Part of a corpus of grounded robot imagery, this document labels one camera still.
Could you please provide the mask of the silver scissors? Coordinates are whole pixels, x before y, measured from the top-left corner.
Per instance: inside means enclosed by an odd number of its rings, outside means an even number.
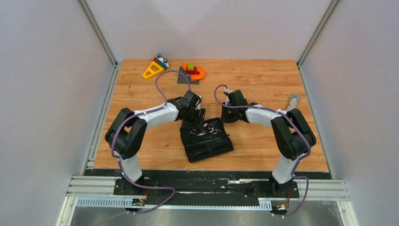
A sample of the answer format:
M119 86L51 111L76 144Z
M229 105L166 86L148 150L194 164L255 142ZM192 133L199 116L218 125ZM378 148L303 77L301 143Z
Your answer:
M207 129L207 133L210 133L210 134L217 134L218 132L220 132L220 130L219 129L217 129L215 126L214 126L214 124L205 124L204 125L204 128L206 128Z
M197 137L197 136L205 135L206 133L207 133L206 131L199 131L196 129L192 129L189 132L188 137Z

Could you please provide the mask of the black zip tool case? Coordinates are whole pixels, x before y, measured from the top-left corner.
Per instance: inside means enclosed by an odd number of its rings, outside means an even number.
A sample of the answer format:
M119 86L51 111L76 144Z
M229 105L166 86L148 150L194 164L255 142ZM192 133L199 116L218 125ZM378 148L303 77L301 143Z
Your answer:
M222 155L234 150L229 135L226 133L223 121L220 118L212 118L204 121L204 124L214 124L220 130L217 134L206 133L197 137L188 137L192 129L185 129L184 122L180 128L180 135L187 159L190 163L195 163L218 155Z

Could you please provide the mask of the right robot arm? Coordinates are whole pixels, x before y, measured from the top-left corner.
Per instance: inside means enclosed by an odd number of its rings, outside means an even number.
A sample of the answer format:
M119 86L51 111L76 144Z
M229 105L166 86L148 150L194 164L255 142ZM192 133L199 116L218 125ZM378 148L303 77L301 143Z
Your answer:
M316 137L300 110L274 110L257 103L248 103L241 90L224 89L226 101L221 103L224 123L244 121L271 128L280 157L272 171L269 191L282 196L293 180L299 162L310 155Z

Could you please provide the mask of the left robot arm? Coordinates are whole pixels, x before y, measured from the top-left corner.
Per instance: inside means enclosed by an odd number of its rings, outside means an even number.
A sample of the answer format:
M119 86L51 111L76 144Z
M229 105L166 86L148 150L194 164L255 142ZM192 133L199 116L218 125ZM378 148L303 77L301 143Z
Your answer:
M181 120L190 127L201 129L205 110L200 107L202 97L188 90L182 97L167 99L165 103L144 110L123 108L108 128L104 138L111 154L117 159L126 189L140 194L144 181L137 153L147 130L167 122Z

